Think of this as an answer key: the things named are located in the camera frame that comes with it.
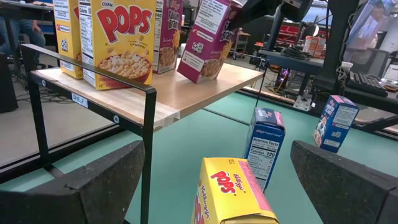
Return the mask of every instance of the keyboard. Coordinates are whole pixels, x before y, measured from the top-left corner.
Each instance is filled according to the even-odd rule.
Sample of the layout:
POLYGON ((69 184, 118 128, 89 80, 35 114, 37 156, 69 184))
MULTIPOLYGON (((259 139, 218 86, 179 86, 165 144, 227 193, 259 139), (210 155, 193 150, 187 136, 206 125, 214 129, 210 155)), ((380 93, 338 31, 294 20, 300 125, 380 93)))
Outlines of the keyboard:
POLYGON ((347 86, 350 88, 372 93, 377 96, 387 97, 388 95, 386 89, 380 86, 380 79, 377 77, 350 72, 349 78, 347 86))

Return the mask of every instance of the black cable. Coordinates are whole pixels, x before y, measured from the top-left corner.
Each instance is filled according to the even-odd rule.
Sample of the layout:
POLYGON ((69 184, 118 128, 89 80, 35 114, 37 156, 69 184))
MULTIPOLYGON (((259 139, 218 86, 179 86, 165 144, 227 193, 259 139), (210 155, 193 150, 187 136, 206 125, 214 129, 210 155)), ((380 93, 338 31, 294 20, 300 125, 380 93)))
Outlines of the black cable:
POLYGON ((328 38, 329 38, 329 3, 328 6, 326 7, 326 44, 328 44, 328 38))
POLYGON ((257 107, 257 105, 259 104, 260 95, 261 95, 261 90, 262 90, 262 86, 263 86, 263 84, 264 84, 264 79, 265 79, 265 77, 266 77, 268 65, 269 65, 269 61, 266 60, 266 69, 264 70, 264 73, 262 74, 261 86, 260 86, 259 94, 257 95, 256 107, 257 107))
POLYGON ((285 48, 280 52, 280 54, 286 57, 292 57, 299 60, 310 60, 311 57, 308 53, 299 51, 294 47, 285 48))

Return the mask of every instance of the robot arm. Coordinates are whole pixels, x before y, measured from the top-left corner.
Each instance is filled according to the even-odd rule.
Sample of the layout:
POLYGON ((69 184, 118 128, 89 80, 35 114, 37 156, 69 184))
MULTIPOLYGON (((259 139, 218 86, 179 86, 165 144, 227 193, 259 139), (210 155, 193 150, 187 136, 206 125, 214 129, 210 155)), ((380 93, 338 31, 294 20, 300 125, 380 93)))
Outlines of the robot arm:
POLYGON ((282 15, 294 22, 300 22, 307 14, 313 0, 248 0, 231 23, 237 28, 261 16, 274 15, 281 5, 282 15))

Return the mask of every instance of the pink cereal box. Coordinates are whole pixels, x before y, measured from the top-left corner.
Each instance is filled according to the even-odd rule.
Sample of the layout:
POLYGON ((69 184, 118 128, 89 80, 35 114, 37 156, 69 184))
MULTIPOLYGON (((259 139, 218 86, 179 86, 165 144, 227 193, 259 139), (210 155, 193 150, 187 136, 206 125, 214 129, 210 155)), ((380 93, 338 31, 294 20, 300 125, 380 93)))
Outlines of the pink cereal box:
POLYGON ((180 47, 183 0, 156 0, 153 70, 161 74, 175 69, 180 47))
POLYGON ((192 27, 178 72, 195 83, 213 80, 227 58, 236 29, 229 26, 242 8, 234 0, 203 0, 192 27))

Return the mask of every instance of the cereal bowl image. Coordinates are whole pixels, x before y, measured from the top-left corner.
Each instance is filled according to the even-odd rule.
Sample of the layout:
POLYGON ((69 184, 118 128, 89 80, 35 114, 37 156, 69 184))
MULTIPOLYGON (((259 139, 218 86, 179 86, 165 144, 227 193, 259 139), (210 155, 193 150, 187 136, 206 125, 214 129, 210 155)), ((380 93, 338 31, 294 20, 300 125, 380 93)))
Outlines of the cereal bowl image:
POLYGON ((164 47, 160 50, 159 63, 163 66, 169 66, 175 63, 177 51, 171 47, 164 47))
POLYGON ((201 68, 200 75, 212 79, 221 70, 222 65, 223 62, 218 59, 207 60, 201 68))
POLYGON ((76 60, 81 61, 81 52, 76 55, 76 60))
POLYGON ((130 53, 130 51, 106 58, 98 66, 109 72, 142 83, 148 79, 152 69, 152 65, 148 59, 135 53, 130 53))

